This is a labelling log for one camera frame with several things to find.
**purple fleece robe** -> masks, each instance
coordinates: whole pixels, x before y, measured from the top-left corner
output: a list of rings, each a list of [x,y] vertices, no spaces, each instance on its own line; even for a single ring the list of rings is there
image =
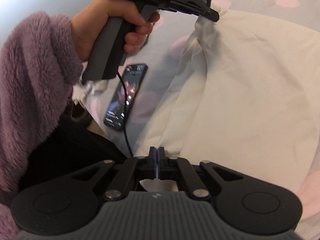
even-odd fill
[[[9,206],[30,153],[58,125],[83,67],[70,19],[37,12],[13,30],[0,53],[0,240],[17,228]]]

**white pillow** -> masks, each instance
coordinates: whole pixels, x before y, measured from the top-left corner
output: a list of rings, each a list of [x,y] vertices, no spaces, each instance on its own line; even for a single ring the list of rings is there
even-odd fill
[[[217,23],[196,22],[136,155],[164,146],[297,193],[319,140],[320,33],[219,10]]]

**black pants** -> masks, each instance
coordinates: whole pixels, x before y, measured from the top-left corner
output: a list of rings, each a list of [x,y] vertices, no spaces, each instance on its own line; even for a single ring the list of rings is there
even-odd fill
[[[59,126],[30,155],[28,170],[20,180],[19,190],[103,160],[119,164],[126,157],[109,140],[61,116]]]

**bed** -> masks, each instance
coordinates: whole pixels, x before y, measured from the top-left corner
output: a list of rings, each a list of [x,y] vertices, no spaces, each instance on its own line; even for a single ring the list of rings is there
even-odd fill
[[[30,13],[42,9],[51,15],[64,13],[72,17],[90,1],[0,0],[0,17],[6,19],[1,23],[0,46],[12,28]],[[320,0],[212,0],[212,3],[223,8],[276,17],[320,32]],[[191,15],[161,12],[160,21],[156,23],[154,32],[150,35],[148,45],[138,54],[127,58],[125,65],[146,63],[149,66],[126,126],[129,143],[133,149],[162,95],[176,75],[184,44],[194,30],[196,20],[197,17]],[[123,133],[115,132],[103,124],[106,109],[117,84],[117,79],[111,80],[104,93],[89,96],[86,107],[108,138],[128,155]],[[320,187],[317,186],[320,184],[319,151],[318,147],[309,174],[298,193],[304,213],[297,227],[297,233],[310,240],[320,238]]]

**phone screen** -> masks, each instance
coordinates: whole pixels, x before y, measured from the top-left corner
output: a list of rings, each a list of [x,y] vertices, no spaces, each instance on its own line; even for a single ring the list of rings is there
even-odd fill
[[[116,130],[122,129],[125,119],[128,118],[135,95],[140,88],[141,81],[143,80],[147,68],[148,66],[146,64],[128,65],[125,68],[122,79],[127,90],[127,101],[124,102],[124,88],[122,83],[119,82],[105,115],[103,123],[106,126]],[[124,115],[124,104],[126,104],[126,116]]]

